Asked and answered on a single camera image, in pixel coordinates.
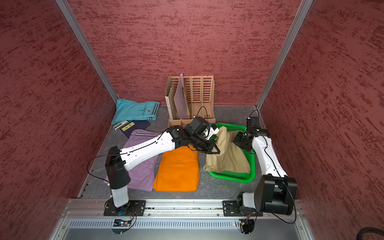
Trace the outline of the beige long pants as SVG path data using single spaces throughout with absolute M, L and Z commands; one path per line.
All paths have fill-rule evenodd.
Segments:
M 224 172 L 246 173 L 251 171 L 250 164 L 243 153 L 243 150 L 234 144 L 234 139 L 241 131 L 228 131 L 225 126 L 219 128 L 216 138 L 220 154 L 206 156 L 204 171 L 206 172 Z

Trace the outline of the green plastic basket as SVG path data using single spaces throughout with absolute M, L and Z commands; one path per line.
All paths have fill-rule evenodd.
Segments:
M 229 132 L 231 131 L 241 131 L 245 132 L 246 127 L 236 124 L 228 124 L 228 123 L 216 123 L 217 127 L 220 128 L 222 126 L 226 127 Z M 254 180 L 256 176 L 256 167 L 255 167 L 255 155 L 250 154 L 246 151 L 243 151 L 245 157 L 247 158 L 248 163 L 250 164 L 250 172 L 249 173 L 234 173 L 230 171 L 223 172 L 209 172 L 211 176 L 219 179 L 224 179 L 228 181 L 234 181 L 239 183 L 250 183 Z

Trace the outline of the orange cloth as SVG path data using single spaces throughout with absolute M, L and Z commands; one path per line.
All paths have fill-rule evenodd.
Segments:
M 153 189 L 157 192 L 195 192 L 199 180 L 198 152 L 180 147 L 162 154 Z

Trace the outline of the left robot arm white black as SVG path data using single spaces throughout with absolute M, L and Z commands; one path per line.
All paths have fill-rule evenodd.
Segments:
M 180 147 L 192 147 L 193 150 L 207 155 L 219 154 L 215 135 L 220 129 L 204 118 L 196 116 L 186 126 L 172 126 L 159 136 L 129 148 L 110 148 L 105 155 L 105 169 L 112 194 L 113 206 L 117 209 L 130 204 L 128 184 L 131 181 L 129 171 L 137 165 L 168 151 Z

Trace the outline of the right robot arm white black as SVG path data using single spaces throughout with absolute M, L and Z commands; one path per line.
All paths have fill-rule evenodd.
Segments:
M 255 213 L 268 213 L 276 217 L 289 216 L 296 212 L 295 198 L 297 182 L 283 170 L 272 139 L 267 130 L 256 130 L 249 133 L 238 133 L 234 144 L 254 154 L 260 164 L 262 176 L 253 193 L 240 193 L 238 205 L 245 210 Z

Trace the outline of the folded purple shorts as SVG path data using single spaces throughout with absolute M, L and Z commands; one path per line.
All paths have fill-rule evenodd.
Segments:
M 124 145 L 123 160 L 131 181 L 129 189 L 151 192 L 155 182 L 155 164 L 158 156 L 152 147 L 156 147 L 155 138 L 161 134 L 146 130 L 134 130 Z

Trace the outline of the folded teal shirt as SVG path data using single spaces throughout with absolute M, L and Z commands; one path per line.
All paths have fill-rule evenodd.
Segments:
M 137 103 L 130 100 L 118 99 L 116 113 L 111 125 L 122 121 L 155 121 L 157 118 L 160 102 Z

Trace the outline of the lilac paper folder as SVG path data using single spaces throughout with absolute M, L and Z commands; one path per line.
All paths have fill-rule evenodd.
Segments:
M 183 73 L 179 76 L 179 81 L 174 94 L 174 103 L 178 115 L 181 120 L 186 120 L 189 117 L 189 107 L 187 99 L 184 93 L 184 75 Z

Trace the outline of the beige desk file organizer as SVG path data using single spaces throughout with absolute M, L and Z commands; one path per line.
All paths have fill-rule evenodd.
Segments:
M 176 90 L 179 76 L 172 76 L 172 80 Z M 186 120 L 181 120 L 177 112 L 174 120 L 170 120 L 169 117 L 168 126 L 186 126 L 192 122 L 195 116 L 202 117 L 211 124 L 216 123 L 214 90 L 215 79 L 213 76 L 184 76 L 184 93 L 189 107 L 189 117 Z

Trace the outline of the cardboard sheet in organizer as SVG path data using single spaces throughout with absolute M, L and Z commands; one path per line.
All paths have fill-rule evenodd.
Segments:
M 172 80 L 172 76 L 168 76 L 168 81 L 167 81 L 167 86 L 165 91 L 165 99 L 166 99 L 170 120 L 174 120 L 177 116 L 174 96 L 175 96 L 175 83 Z

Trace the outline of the dark blue book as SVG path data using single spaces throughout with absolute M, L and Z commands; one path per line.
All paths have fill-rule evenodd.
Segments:
M 144 130 L 151 124 L 149 121 L 122 121 L 115 125 L 113 128 L 117 132 L 121 132 L 127 139 L 130 138 L 134 130 Z

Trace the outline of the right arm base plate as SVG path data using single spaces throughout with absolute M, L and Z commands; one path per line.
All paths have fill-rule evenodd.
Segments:
M 262 217 L 263 213 L 257 213 L 255 209 L 241 206 L 237 201 L 222 201 L 225 217 Z

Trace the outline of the right aluminium corner post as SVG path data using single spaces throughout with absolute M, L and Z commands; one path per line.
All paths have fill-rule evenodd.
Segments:
M 286 35 L 286 38 L 284 40 L 284 43 L 281 47 L 281 50 L 279 52 L 279 55 L 276 59 L 276 62 L 271 70 L 271 73 L 267 79 L 267 82 L 263 88 L 263 91 L 257 101 L 256 108 L 260 110 L 263 106 L 263 103 L 265 102 L 268 93 L 270 92 L 273 83 L 275 82 L 275 79 L 291 49 L 291 46 L 304 22 L 305 17 L 307 16 L 307 13 L 313 3 L 313 0 L 302 0 L 299 9 L 294 17 L 294 20 L 290 26 L 290 29 Z

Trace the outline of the aluminium corner post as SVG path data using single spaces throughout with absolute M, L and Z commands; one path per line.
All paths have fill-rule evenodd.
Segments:
M 86 55 L 88 56 L 89 60 L 91 61 L 94 69 L 98 73 L 100 79 L 102 80 L 105 88 L 107 89 L 107 91 L 110 94 L 111 98 L 113 99 L 114 103 L 116 103 L 118 98 L 119 98 L 118 94 L 116 93 L 116 91 L 115 91 L 112 83 L 110 82 L 105 70 L 103 69 L 96 53 L 94 52 L 93 48 L 91 47 L 91 44 L 89 43 L 84 31 L 82 30 L 78 20 L 76 19 L 75 14 L 73 13 L 68 1 L 55 0 L 55 2 L 57 3 L 62 14 L 64 15 L 65 19 L 67 20 L 68 24 L 70 25 L 76 38 L 80 42 L 82 48 L 84 49 Z
M 290 29 L 286 35 L 286 38 L 284 40 L 284 43 L 281 47 L 281 50 L 279 52 L 279 55 L 276 59 L 276 62 L 271 70 L 271 73 L 267 79 L 267 82 L 263 88 L 263 91 L 257 101 L 256 108 L 260 110 L 263 106 L 263 103 L 265 102 L 268 93 L 270 92 L 273 83 L 275 82 L 275 79 L 291 49 L 291 46 L 304 22 L 305 17 L 307 16 L 307 13 L 313 3 L 313 0 L 302 0 L 299 9 L 294 17 L 294 20 L 290 26 Z

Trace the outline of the left aluminium corner post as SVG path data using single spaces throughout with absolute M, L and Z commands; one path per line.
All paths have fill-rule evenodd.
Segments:
M 84 31 L 82 30 L 78 20 L 76 19 L 75 14 L 73 13 L 68 1 L 55 0 L 55 2 L 57 3 L 62 14 L 64 15 L 65 19 L 67 20 L 68 24 L 70 25 L 76 38 L 80 42 L 82 48 L 84 49 L 86 55 L 88 56 L 89 60 L 91 61 L 94 69 L 98 73 L 100 79 L 102 80 L 105 88 L 107 89 L 107 91 L 110 94 L 111 98 L 113 99 L 114 103 L 116 103 L 118 98 L 119 98 L 118 94 L 116 93 L 116 91 L 115 91 L 112 83 L 110 82 L 105 70 L 103 69 L 96 53 L 94 52 L 93 48 L 91 47 L 91 44 L 89 43 Z

